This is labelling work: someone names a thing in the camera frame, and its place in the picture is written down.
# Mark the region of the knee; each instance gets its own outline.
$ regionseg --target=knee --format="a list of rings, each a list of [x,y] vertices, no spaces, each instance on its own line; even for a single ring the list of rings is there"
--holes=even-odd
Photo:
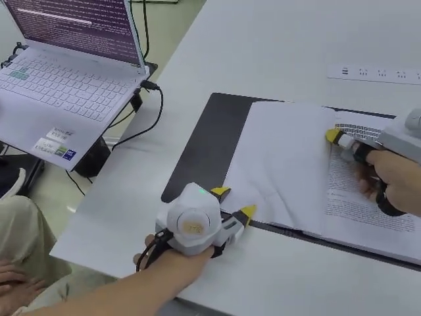
[[[25,196],[12,196],[0,200],[0,216],[36,219],[39,209],[37,205]]]

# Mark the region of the person's leg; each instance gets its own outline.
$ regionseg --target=person's leg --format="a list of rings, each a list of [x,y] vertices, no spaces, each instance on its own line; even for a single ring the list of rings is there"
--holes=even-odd
[[[0,259],[11,260],[31,277],[52,284],[71,273],[68,263],[49,255],[55,242],[33,201],[23,196],[0,201]]]
[[[65,302],[71,297],[87,294],[115,280],[111,276],[102,275],[92,270],[77,271],[48,287],[28,307],[23,307],[15,315]]]

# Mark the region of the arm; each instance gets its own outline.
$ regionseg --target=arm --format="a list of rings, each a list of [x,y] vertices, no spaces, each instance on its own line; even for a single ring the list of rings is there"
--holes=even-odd
[[[201,274],[212,255],[212,248],[195,257],[184,257],[175,251],[166,251],[146,270],[98,288],[86,296],[27,314],[152,316]]]

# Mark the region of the white paper sheet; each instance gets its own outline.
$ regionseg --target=white paper sheet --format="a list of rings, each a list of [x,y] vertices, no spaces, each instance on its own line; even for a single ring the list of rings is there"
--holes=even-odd
[[[326,206],[331,109],[302,103],[252,105],[235,150],[222,204],[257,205],[256,221],[318,232]]]

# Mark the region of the book page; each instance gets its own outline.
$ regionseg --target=book page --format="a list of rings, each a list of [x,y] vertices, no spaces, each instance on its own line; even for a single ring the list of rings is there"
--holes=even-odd
[[[254,220],[320,232],[326,208],[331,109],[302,103],[252,105],[224,182],[223,210],[257,205]]]
[[[346,112],[338,112],[336,120],[337,127],[346,133],[373,139],[389,122]],[[323,236],[384,253],[421,258],[417,246],[421,219],[413,215],[390,217],[381,212],[359,192],[354,168],[340,153],[340,148],[332,147]]]

